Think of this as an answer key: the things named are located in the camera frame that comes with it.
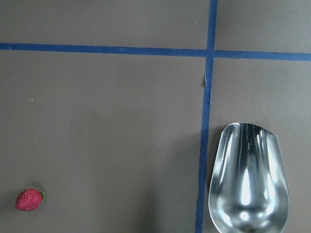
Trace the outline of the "red strawberry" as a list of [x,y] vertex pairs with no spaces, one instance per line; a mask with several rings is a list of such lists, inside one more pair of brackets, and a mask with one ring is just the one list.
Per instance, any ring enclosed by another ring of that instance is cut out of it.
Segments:
[[37,188],[26,188],[18,196],[15,208],[20,211],[37,210],[45,201],[46,193]]

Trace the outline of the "steel scoop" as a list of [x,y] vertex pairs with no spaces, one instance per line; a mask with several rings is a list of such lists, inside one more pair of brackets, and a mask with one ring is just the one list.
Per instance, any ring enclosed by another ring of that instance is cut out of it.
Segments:
[[282,233],[290,199],[277,136],[250,123],[221,133],[208,208],[221,233]]

